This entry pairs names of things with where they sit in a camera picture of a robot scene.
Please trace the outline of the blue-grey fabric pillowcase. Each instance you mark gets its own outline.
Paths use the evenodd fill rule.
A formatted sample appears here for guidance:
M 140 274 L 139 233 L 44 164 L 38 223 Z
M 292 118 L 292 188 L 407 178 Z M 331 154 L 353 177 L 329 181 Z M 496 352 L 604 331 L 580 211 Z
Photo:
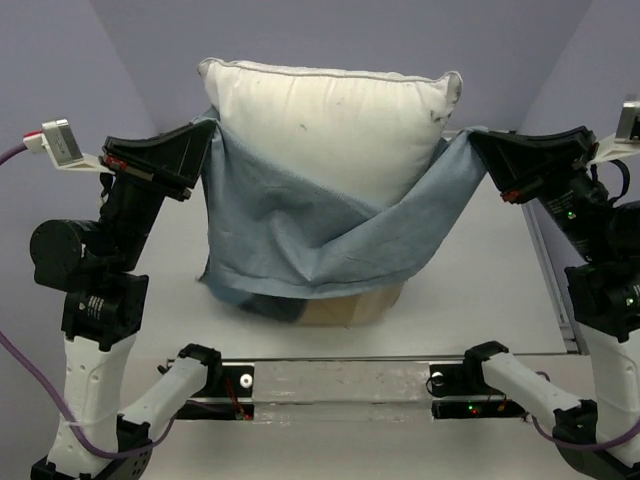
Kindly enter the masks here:
M 316 299 L 401 284 L 434 257 L 486 175 L 467 133 L 440 140 L 395 204 L 378 206 L 294 174 L 214 129 L 201 173 L 208 257 L 201 282 L 219 301 L 282 322 Z

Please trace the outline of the white pillow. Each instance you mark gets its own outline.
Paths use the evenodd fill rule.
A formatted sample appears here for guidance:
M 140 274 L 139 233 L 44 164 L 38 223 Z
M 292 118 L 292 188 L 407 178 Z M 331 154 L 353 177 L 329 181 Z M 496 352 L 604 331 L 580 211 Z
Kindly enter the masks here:
M 430 167 L 463 89 L 456 71 L 429 79 L 207 58 L 198 73 L 223 128 L 260 159 L 383 205 Z

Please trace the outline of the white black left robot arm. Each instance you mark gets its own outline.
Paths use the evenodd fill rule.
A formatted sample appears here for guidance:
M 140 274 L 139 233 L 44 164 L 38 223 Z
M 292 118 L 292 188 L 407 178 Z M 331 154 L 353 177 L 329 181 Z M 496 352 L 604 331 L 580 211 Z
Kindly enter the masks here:
M 137 479 L 184 403 L 219 388 L 220 354 L 191 344 L 137 403 L 120 405 L 149 284 L 136 265 L 163 202 L 190 197 L 215 129 L 205 120 L 149 139 L 110 137 L 97 157 L 63 119 L 25 136 L 58 170 L 95 171 L 102 185 L 97 220 L 49 220 L 30 240 L 36 283 L 65 295 L 66 355 L 58 431 L 33 478 Z

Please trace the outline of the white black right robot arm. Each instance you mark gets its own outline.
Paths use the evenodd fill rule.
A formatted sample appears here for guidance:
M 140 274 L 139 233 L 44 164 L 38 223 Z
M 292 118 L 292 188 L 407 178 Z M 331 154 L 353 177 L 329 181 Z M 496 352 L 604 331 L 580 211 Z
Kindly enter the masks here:
M 583 259 L 565 271 L 587 345 L 593 399 L 569 394 L 491 341 L 466 351 L 470 391 L 487 388 L 525 409 L 577 472 L 593 479 L 639 475 L 639 206 L 611 196 L 594 164 L 598 142 L 579 127 L 524 136 L 474 131 L 469 141 L 505 202 L 541 203 Z

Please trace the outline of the aluminium right table rail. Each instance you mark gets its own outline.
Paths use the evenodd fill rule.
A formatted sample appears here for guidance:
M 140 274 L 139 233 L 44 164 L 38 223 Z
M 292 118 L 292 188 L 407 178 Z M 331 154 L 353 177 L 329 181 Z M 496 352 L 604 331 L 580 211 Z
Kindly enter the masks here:
M 576 324 L 566 308 L 561 288 L 553 269 L 551 257 L 543 238 L 543 231 L 536 211 L 537 204 L 537 201 L 525 204 L 522 207 L 522 212 L 551 299 L 565 348 L 569 354 L 587 355 L 589 353 L 588 347 L 580 327 Z

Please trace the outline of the aluminium table rail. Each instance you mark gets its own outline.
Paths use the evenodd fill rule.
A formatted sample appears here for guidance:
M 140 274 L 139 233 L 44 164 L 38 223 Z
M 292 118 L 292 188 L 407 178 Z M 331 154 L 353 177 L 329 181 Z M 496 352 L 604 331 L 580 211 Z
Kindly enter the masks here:
M 537 204 L 537 201 L 525 204 L 522 207 L 522 212 L 551 299 L 565 348 L 569 354 L 587 355 L 589 353 L 588 347 L 580 327 L 576 324 L 566 308 L 561 288 L 553 269 L 551 257 L 543 238 L 543 231 L 536 211 Z
M 462 361 L 464 353 L 451 354 L 451 355 L 369 355 L 369 356 L 307 356 L 307 357 L 292 357 L 292 356 L 280 356 L 280 357 L 223 357 L 223 363 L 256 363 L 256 362 L 279 362 L 279 361 L 426 361 L 426 362 L 449 362 L 449 361 Z

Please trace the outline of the aluminium front table rail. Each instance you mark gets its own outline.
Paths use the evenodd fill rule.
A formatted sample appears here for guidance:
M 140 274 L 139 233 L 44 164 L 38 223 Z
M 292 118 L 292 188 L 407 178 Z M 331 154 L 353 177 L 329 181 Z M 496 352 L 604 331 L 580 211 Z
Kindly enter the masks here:
M 256 363 L 256 362 L 279 362 L 279 361 L 426 361 L 426 362 L 449 362 L 449 361 L 462 361 L 464 353 L 451 354 L 451 355 L 369 355 L 369 356 L 307 356 L 307 357 L 292 357 L 292 356 L 280 356 L 280 357 L 223 357 L 223 363 Z

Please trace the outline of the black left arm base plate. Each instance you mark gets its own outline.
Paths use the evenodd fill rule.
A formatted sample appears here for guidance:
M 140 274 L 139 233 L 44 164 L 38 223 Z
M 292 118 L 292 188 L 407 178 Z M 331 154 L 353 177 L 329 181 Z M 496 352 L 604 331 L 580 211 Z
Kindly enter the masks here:
M 208 383 L 178 411 L 178 420 L 252 421 L 255 365 L 224 362 L 217 383 Z

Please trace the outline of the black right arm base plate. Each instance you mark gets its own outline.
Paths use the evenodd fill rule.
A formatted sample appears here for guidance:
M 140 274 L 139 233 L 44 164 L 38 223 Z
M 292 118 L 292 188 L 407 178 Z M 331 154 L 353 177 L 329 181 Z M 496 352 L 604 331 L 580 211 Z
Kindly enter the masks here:
M 507 419 L 525 416 L 525 410 L 502 392 L 471 380 L 461 363 L 430 366 L 425 382 L 435 420 Z

